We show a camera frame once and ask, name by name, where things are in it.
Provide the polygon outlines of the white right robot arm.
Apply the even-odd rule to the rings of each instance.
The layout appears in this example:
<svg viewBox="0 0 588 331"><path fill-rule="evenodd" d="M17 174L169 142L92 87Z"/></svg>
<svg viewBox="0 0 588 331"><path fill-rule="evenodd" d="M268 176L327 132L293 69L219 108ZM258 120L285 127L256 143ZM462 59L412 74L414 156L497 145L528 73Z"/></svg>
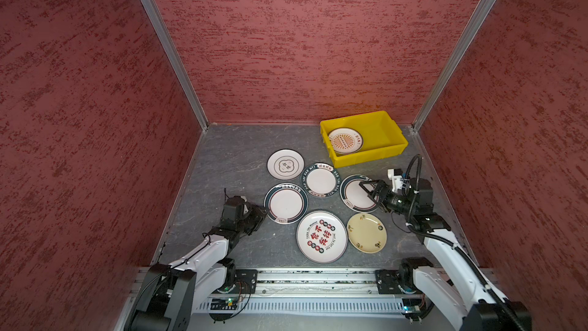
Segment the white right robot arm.
<svg viewBox="0 0 588 331"><path fill-rule="evenodd" d="M360 182L367 197L386 213L405 219L410 233L429 251L439 268L425 257L405 258L395 283L405 294L420 293L423 319L438 309L456 330L530 330L532 318L523 303L511 301L482 272L459 244L446 220L435 213L433 190L425 179L413 178L402 194L384 181Z"/></svg>

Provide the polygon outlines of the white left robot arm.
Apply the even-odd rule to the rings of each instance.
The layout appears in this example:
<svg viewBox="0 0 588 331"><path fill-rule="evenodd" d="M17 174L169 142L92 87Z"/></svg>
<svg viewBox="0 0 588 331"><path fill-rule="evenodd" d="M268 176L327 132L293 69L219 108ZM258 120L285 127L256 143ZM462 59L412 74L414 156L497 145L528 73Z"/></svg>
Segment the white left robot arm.
<svg viewBox="0 0 588 331"><path fill-rule="evenodd" d="M203 241L170 264L157 263L146 272L124 330L186 330L193 308L214 291L230 290L236 281L228 257L245 235L257 231L268 209L243 196L226 198L220 222Z"/></svg>

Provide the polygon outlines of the white plate orange sunburst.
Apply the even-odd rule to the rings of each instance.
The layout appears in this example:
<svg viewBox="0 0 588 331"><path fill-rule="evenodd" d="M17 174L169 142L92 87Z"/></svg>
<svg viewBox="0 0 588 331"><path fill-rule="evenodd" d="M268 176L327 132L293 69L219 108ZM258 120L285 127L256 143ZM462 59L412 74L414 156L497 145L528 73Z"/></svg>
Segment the white plate orange sunburst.
<svg viewBox="0 0 588 331"><path fill-rule="evenodd" d="M351 128L338 128L328 135L333 150L338 155L348 155L361 150L364 144L361 133Z"/></svg>

